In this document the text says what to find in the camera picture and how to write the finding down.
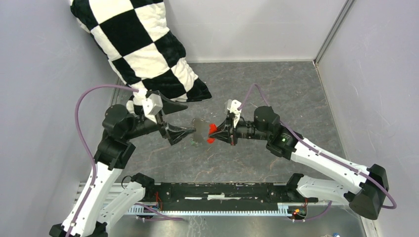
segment checkered pillow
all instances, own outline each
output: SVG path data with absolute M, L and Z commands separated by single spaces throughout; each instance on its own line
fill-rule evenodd
M 189 67 L 182 43 L 166 24 L 163 0 L 71 0 L 71 12 L 107 55 L 125 85 L 139 89 L 127 104 L 141 105 L 147 90 L 179 102 L 211 98 Z

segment purple cable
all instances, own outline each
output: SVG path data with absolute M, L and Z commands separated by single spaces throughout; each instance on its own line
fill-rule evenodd
M 254 86 L 256 86 L 256 88 L 259 90 L 259 93 L 260 93 L 260 96 L 262 96 L 262 99 L 263 99 L 263 101 L 265 101 L 265 104 L 267 105 L 267 106 L 270 106 L 269 105 L 269 103 L 268 103 L 268 100 L 266 99 L 266 97 L 265 97 L 265 95 L 263 94 L 263 92 L 262 92 L 262 89 L 260 89 L 260 86 L 258 85 L 258 84 L 256 84 L 256 83 L 253 83 L 251 86 L 250 86 L 250 88 L 249 88 L 249 91 L 248 91 L 248 93 L 246 94 L 246 97 L 245 97 L 245 99 L 243 100 L 243 103 L 237 108 L 238 110 L 242 110 L 242 108 L 246 105 L 246 102 L 247 102 L 247 100 L 248 100 L 248 98 L 249 98 L 249 96 L 250 96 L 250 92 L 251 92 L 251 90 L 253 89 L 253 87 Z
M 119 88 L 119 89 L 123 89 L 123 90 L 130 90 L 130 91 L 133 91 L 133 92 L 138 92 L 137 89 L 133 89 L 133 88 L 126 87 L 126 86 L 112 85 L 112 84 L 104 84 L 104 85 L 99 85 L 99 86 L 95 86 L 95 87 L 92 87 L 92 88 L 88 89 L 87 91 L 85 91 L 80 96 L 79 100 L 77 101 L 76 109 L 74 111 L 74 119 L 76 121 L 76 130 L 77 130 L 77 133 L 79 134 L 79 137 L 80 137 L 80 140 L 82 141 L 82 144 L 84 146 L 84 149 L 86 149 L 87 154 L 89 155 L 89 160 L 90 160 L 90 164 L 91 164 L 92 171 L 93 171 L 92 172 L 92 180 L 91 180 L 91 182 L 89 184 L 90 187 L 93 186 L 94 185 L 94 182 L 96 181 L 97 170 L 96 170 L 96 164 L 94 163 L 93 155 L 92 155 L 89 147 L 87 146 L 86 140 L 84 139 L 83 134 L 82 134 L 82 130 L 80 129 L 79 108 L 80 108 L 80 104 L 82 103 L 82 100 L 86 97 L 87 94 L 89 94 L 93 90 L 96 90 L 96 89 L 99 89 L 99 88 L 104 88 L 104 87 L 107 87 L 107 88 Z M 70 233 L 73 230 L 73 226 L 71 226 L 71 224 L 72 223 L 75 223 L 76 220 L 77 220 L 77 218 L 79 217 L 80 211 L 82 210 L 84 203 L 86 202 L 87 198 L 89 197 L 90 192 L 91 192 L 91 189 L 92 188 L 89 188 L 87 190 L 86 195 L 83 197 L 82 201 L 80 202 L 80 205 L 77 208 L 76 213 L 74 214 L 73 219 L 71 220 L 70 227 L 69 227 L 69 229 L 68 229 L 65 237 L 69 237 L 70 236 Z
M 151 207 L 144 205 L 142 203 L 136 203 L 135 205 L 140 205 L 146 209 L 148 209 L 149 211 L 156 213 L 157 215 L 161 216 L 162 218 L 159 219 L 144 219 L 144 221 L 183 221 L 183 218 L 180 217 L 168 217 L 166 215 L 163 215 L 161 213 L 159 213 L 158 211 L 152 209 Z

